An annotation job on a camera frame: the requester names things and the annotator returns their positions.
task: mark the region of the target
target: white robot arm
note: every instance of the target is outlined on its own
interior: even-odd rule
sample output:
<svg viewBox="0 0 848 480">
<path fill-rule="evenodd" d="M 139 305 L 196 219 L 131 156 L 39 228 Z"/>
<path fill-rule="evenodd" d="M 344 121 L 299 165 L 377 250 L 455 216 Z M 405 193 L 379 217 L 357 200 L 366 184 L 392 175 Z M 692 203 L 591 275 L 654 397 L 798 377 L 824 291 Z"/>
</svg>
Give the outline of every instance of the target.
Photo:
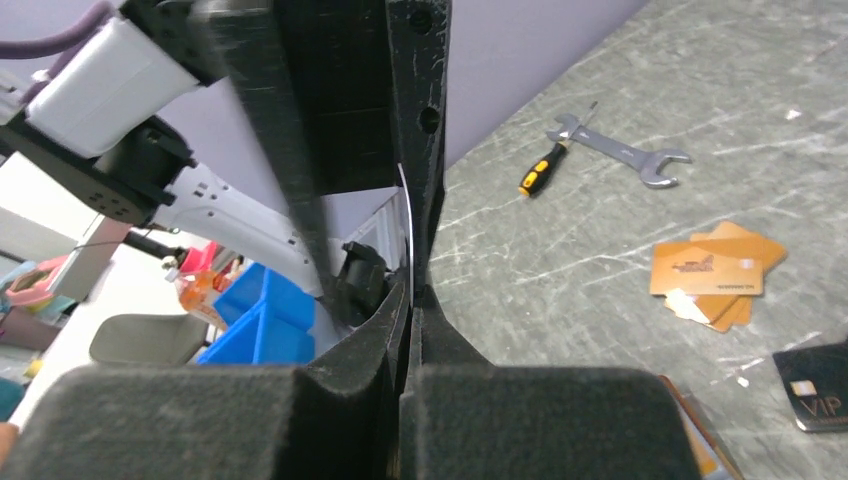
<svg viewBox="0 0 848 480">
<path fill-rule="evenodd" d="M 74 29 L 83 30 L 77 32 L 82 40 L 63 50 L 48 78 L 26 92 L 5 82 L 0 142 L 107 216 L 208 238 L 320 297 L 316 270 L 289 219 L 192 159 L 179 135 L 154 117 L 180 95 L 218 79 L 191 61 L 197 53 L 175 58 L 108 3 L 96 5 Z M 48 40 L 40 53 L 59 53 L 47 51 Z M 27 58 L 26 47 L 36 43 L 0 42 L 0 57 Z M 145 154 L 156 147 L 164 153 Z M 152 165 L 156 159 L 161 164 Z M 335 274 L 346 254 L 340 241 L 330 252 Z"/>
</svg>

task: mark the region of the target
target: pink object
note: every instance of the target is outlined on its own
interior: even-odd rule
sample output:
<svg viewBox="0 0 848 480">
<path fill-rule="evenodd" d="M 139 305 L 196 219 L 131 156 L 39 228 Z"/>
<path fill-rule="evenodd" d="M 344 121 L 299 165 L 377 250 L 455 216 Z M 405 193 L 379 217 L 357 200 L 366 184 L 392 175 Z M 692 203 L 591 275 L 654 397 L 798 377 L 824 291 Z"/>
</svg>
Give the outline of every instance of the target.
<svg viewBox="0 0 848 480">
<path fill-rule="evenodd" d="M 216 251 L 218 251 L 218 244 L 215 242 L 209 242 L 209 245 L 206 245 L 206 248 L 203 250 L 190 247 L 185 260 L 180 265 L 180 273 L 191 275 L 210 270 L 212 268 L 212 260 L 215 259 Z"/>
<path fill-rule="evenodd" d="M 35 270 L 18 277 L 9 288 L 6 296 L 13 306 L 26 307 L 38 305 L 53 298 L 47 291 L 59 274 L 60 267 L 68 259 L 67 255 L 56 257 L 38 264 Z"/>
</svg>

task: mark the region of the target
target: orange card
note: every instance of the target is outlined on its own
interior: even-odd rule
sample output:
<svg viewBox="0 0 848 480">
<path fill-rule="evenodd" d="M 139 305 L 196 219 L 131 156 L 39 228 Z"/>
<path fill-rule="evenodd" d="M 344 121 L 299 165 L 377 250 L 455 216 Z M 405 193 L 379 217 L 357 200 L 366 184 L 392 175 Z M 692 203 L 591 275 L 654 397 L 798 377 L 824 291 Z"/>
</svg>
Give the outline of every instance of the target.
<svg viewBox="0 0 848 480">
<path fill-rule="evenodd" d="M 661 243 L 654 247 L 652 295 L 763 293 L 762 237 Z"/>
</svg>

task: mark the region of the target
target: table surface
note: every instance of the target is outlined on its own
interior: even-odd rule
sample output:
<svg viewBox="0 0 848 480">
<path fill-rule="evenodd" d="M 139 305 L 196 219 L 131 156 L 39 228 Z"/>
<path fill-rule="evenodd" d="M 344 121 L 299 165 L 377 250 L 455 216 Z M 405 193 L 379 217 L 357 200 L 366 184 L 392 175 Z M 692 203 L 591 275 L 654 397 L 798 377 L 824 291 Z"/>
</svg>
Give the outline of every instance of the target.
<svg viewBox="0 0 848 480">
<path fill-rule="evenodd" d="M 795 426 L 770 357 L 848 334 L 843 34 L 838 0 L 651 2 L 448 171 L 432 261 L 448 318 L 498 364 L 669 375 L 748 480 L 845 478 L 846 437 Z M 680 186 L 649 190 L 575 146 L 540 198 L 520 197 L 552 118 L 593 100 L 597 131 L 690 153 L 666 169 Z M 725 335 L 648 295 L 653 246 L 722 220 L 789 251 L 751 324 Z"/>
<path fill-rule="evenodd" d="M 150 238 L 167 245 L 202 247 L 208 241 L 188 233 L 151 232 Z M 24 428 L 44 393 L 66 372 L 93 363 L 88 349 L 109 318 L 124 313 L 176 315 L 185 313 L 172 283 L 165 281 L 162 261 L 121 245 L 112 265 L 95 286 L 90 299 L 80 304 L 44 354 L 38 375 L 9 421 Z"/>
</svg>

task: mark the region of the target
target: blue plastic bin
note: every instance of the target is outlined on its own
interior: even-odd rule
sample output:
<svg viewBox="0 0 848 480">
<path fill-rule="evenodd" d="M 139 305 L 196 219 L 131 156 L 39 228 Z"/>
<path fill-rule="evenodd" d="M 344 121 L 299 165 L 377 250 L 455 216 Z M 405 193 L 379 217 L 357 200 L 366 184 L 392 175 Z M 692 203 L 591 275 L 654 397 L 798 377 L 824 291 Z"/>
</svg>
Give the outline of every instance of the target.
<svg viewBox="0 0 848 480">
<path fill-rule="evenodd" d="M 197 363 L 303 364 L 315 358 L 309 334 L 315 299 L 273 270 L 254 263 L 214 306 L 230 328 Z"/>
</svg>

